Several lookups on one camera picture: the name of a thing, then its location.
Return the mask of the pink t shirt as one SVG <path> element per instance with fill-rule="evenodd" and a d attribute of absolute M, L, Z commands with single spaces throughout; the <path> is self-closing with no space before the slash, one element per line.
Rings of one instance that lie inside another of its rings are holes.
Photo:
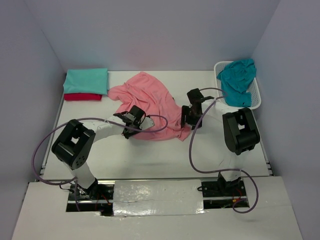
<path fill-rule="evenodd" d="M 167 127 L 162 131 L 136 134 L 134 138 L 137 140 L 166 141 L 177 138 L 184 141 L 191 133 L 190 127 L 181 127 L 182 108 L 176 104 L 168 89 L 156 77 L 146 72 L 142 71 L 124 84 L 110 88 L 108 97 L 122 103 L 117 109 L 118 113 L 137 106 L 147 115 L 151 115 L 154 121 L 151 131 L 164 127 L 166 120 L 168 121 Z"/>

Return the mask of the red t shirt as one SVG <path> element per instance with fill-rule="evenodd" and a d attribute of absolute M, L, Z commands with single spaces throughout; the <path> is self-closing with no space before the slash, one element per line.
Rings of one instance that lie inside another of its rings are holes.
<path fill-rule="evenodd" d="M 102 95 L 95 93 L 66 93 L 63 98 L 65 101 L 100 101 Z"/>

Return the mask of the mint green t shirt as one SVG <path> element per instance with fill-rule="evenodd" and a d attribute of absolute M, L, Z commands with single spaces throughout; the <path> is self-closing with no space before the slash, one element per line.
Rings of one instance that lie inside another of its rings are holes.
<path fill-rule="evenodd" d="M 109 90 L 108 69 L 68 69 L 63 84 L 65 94 L 107 95 Z"/>

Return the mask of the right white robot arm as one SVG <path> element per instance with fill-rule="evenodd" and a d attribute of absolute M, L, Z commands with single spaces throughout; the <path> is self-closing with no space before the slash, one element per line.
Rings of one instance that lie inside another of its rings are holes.
<path fill-rule="evenodd" d="M 227 112 L 221 115 L 223 124 L 224 142 L 228 149 L 226 157 L 222 160 L 222 166 L 218 170 L 201 171 L 196 169 L 192 161 L 193 141 L 198 128 L 202 127 L 203 118 L 210 108 L 217 107 L 216 100 L 223 97 L 203 96 L 199 88 L 187 93 L 190 106 L 182 106 L 180 125 L 191 126 L 193 133 L 189 142 L 188 157 L 191 167 L 198 173 L 218 173 L 217 181 L 204 183 L 198 188 L 205 197 L 211 195 L 228 196 L 237 192 L 241 187 L 241 172 L 245 154 L 253 150 L 260 142 L 260 133 L 251 109 L 241 108 L 235 112 Z"/>

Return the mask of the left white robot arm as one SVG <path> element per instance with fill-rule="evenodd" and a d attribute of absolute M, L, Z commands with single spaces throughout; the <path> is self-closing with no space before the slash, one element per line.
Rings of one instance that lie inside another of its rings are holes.
<path fill-rule="evenodd" d="M 72 119 L 53 143 L 51 151 L 77 179 L 81 195 L 93 199 L 100 187 L 87 164 L 92 145 L 115 135 L 128 139 L 154 126 L 154 121 L 137 106 L 130 111 L 115 113 L 106 120 L 81 122 Z"/>

